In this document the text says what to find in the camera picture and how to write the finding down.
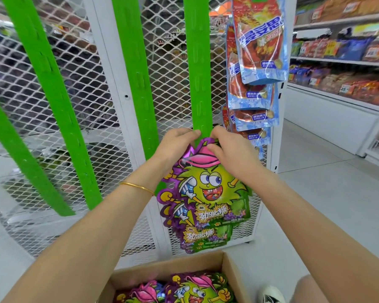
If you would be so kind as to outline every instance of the green hanging strip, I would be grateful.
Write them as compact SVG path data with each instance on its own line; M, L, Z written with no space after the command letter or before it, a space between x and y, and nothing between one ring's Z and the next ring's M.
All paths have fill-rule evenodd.
M32 0L2 0L65 140L89 209L102 200L63 78Z
M145 158L159 145L138 0L112 0ZM161 182L156 192L166 187Z
M63 200L61 194L53 187L1 108L0 142L46 203L61 216L75 214Z
M201 137L212 131L209 0L184 0L192 122Z

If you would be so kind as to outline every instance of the shoe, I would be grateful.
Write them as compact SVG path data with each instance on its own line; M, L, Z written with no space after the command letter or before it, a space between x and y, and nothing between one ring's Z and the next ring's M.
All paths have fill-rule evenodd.
M258 303L286 303L281 291L275 286L266 285L260 288L257 293Z

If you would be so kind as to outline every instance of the open cardboard box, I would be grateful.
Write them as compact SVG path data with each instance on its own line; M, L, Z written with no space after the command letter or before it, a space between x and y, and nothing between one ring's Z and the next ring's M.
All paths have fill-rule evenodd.
M116 290L132 289L149 280L167 281L175 273L201 270L224 273L233 289L237 303L251 303L236 264L227 253L221 250L115 270L103 289L98 303L112 303Z

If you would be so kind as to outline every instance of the white tile floor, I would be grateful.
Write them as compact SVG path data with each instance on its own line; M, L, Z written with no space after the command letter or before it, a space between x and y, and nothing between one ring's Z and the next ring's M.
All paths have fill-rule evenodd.
M285 121L280 177L379 257L379 168ZM288 301L308 270L264 208L256 240L226 249L253 301L259 286L276 285Z

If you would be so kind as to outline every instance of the bangle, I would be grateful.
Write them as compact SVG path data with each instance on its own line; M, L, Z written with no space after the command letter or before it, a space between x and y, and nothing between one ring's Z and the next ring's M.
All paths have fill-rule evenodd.
M146 187L143 187L143 186L135 185L135 184L128 183L128 182L121 182L119 184L120 185L128 185L128 186L132 186L132 187L136 187L136 188L141 188L143 190L150 192L152 195L154 195L154 192L152 192L150 189L147 189Z

